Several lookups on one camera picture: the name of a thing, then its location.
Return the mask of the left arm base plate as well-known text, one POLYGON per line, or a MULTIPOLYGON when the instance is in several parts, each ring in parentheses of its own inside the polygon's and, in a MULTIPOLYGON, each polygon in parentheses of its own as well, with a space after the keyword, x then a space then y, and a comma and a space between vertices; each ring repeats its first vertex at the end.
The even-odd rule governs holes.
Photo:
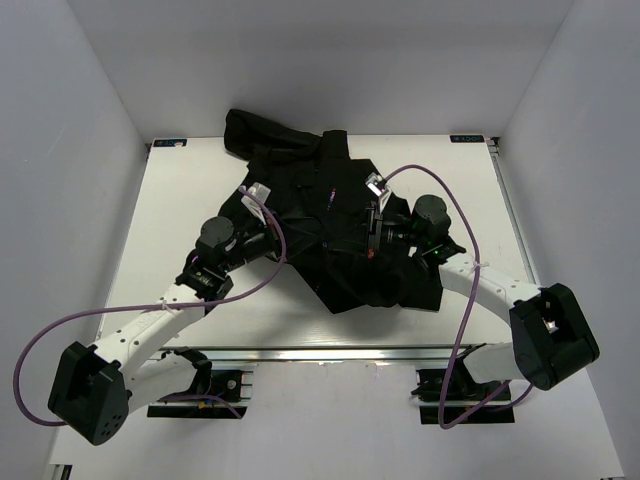
POLYGON ((240 420, 252 398, 254 370, 251 367, 213 367, 209 382, 194 399, 160 401, 147 407, 155 419, 240 420))

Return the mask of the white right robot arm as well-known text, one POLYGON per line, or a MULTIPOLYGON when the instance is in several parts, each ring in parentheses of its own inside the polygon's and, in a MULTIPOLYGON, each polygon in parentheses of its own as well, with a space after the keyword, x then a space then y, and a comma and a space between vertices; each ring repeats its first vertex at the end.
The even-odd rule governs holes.
POLYGON ((600 349, 573 291, 560 283, 542 287, 483 266, 449 234, 445 202, 423 195, 408 213, 395 213, 383 194, 368 213, 367 255, 379 260, 386 247, 413 248, 394 264, 399 292, 394 303, 436 311, 445 291, 465 296, 505 322, 508 342, 483 344, 454 359, 451 384, 472 399, 490 382, 526 380, 548 391, 595 362, 600 349))

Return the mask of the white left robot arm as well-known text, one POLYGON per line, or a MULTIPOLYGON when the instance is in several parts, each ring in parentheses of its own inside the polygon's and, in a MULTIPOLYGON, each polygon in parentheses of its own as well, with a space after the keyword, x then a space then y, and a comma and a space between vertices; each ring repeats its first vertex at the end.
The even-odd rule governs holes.
POLYGON ((199 399, 211 387, 211 362, 180 347, 150 358, 171 338, 230 302, 230 273, 258 258, 286 255, 284 235, 270 218, 235 229, 226 217, 207 220, 182 272, 160 298, 141 307, 114 333, 84 346, 74 342, 60 358, 48 408, 94 446, 110 440, 133 411, 174 394, 199 399))

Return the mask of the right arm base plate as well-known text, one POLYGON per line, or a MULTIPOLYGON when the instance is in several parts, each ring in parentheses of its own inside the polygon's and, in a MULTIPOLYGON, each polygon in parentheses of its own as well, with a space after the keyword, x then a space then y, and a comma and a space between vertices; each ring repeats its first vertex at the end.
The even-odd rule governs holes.
MULTIPOLYGON (((445 370, 421 369, 416 374, 417 386, 411 391, 411 396, 418 400, 421 424, 437 425, 445 370)), ((477 403, 489 397, 500 385, 499 381, 475 383, 467 373, 456 367, 447 390, 443 421, 452 423, 477 403)), ((513 424, 515 422, 513 408, 507 408, 510 402, 511 392, 509 387, 506 387, 491 402, 465 419, 462 425, 513 424)))

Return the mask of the black zip jacket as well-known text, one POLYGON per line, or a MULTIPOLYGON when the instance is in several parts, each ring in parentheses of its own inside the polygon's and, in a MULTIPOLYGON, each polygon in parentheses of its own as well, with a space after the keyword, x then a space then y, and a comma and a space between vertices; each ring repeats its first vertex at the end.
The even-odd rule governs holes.
POLYGON ((377 169, 351 158, 345 131, 315 135, 232 109, 223 140, 247 163, 242 184, 271 189, 266 205, 285 235, 287 262, 331 313, 400 306, 393 301, 400 280, 394 264, 410 248, 365 257, 366 207, 374 201, 365 181, 377 169))

